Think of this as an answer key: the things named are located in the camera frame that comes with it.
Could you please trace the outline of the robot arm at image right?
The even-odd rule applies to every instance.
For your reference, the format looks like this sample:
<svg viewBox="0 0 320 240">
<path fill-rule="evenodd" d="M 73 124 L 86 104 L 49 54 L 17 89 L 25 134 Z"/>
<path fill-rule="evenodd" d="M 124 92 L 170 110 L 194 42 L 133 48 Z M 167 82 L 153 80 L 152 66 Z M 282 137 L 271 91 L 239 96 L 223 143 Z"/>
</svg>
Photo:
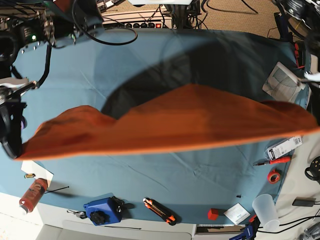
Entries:
<svg viewBox="0 0 320 240">
<path fill-rule="evenodd" d="M 273 3 L 279 9 L 281 15 L 287 21 L 291 16 L 302 22 L 307 28 L 306 36 L 297 32 L 288 22 L 289 29 L 304 41 L 306 50 L 320 57 L 320 2 L 318 0 L 274 0 Z"/>
</svg>

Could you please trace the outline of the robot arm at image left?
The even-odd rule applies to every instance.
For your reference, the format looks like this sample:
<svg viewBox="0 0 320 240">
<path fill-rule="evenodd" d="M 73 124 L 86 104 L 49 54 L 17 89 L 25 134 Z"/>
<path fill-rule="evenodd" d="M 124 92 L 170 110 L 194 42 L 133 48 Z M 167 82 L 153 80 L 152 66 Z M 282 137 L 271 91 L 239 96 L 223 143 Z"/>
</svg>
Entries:
<svg viewBox="0 0 320 240">
<path fill-rule="evenodd" d="M 97 38 L 103 17 L 94 0 L 50 0 L 33 17 L 0 15 L 0 144 L 11 159 L 23 152 L 22 130 L 27 126 L 22 95 L 39 89 L 50 72 L 52 49 L 62 49 L 85 39 L 107 45 Z M 14 67 L 19 53 L 46 45 L 44 72 L 38 81 L 23 78 Z"/>
</svg>

